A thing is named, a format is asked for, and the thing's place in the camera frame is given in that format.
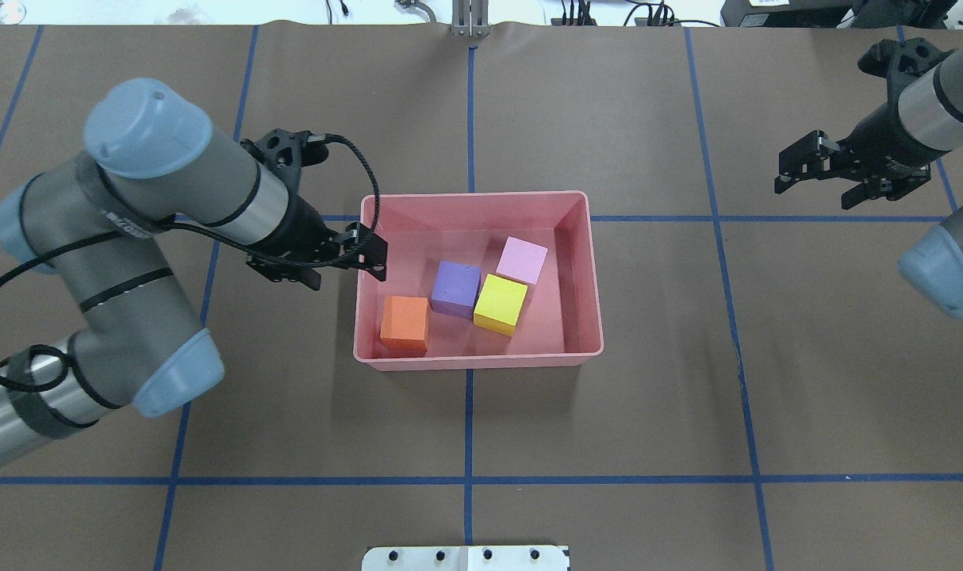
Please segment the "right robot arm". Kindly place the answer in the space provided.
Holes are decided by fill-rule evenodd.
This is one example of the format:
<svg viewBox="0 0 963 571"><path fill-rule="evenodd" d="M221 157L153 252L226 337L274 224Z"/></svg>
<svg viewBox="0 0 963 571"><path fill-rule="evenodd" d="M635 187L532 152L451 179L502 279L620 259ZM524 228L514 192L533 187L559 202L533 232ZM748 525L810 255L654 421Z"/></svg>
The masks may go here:
<svg viewBox="0 0 963 571"><path fill-rule="evenodd" d="M895 201L942 176L950 214L899 257L899 274L942 314L963 320L963 193L948 155L963 148L963 47L942 50L923 37L881 40L858 62L885 82L885 100L847 136L809 131L777 156L775 193L804 181L840 178L849 210Z"/></svg>

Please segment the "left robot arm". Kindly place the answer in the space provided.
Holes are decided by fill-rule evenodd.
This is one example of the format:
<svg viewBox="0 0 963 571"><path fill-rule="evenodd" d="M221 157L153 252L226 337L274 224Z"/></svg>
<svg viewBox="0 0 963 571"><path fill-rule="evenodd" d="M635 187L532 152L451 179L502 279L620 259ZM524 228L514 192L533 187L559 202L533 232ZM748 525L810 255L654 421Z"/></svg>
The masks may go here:
<svg viewBox="0 0 963 571"><path fill-rule="evenodd" d="M224 363L156 237L194 232L246 254L272 282L319 289L325 267L385 281L388 245L370 176L370 223L327 228L299 193L336 134L275 129L235 141L198 105L151 77L91 110L85 147L0 203L0 246L17 267L56 274L85 318L57 343L0 362L0 467L133 406L159 418L217 386Z"/></svg>

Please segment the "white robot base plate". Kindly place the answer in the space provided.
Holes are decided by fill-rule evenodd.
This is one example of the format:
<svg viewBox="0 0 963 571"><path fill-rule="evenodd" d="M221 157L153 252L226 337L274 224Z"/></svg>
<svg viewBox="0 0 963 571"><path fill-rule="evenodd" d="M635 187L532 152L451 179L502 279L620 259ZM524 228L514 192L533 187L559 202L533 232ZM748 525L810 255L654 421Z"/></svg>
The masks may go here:
<svg viewBox="0 0 963 571"><path fill-rule="evenodd" d="M377 546L362 570L570 570L567 546Z"/></svg>

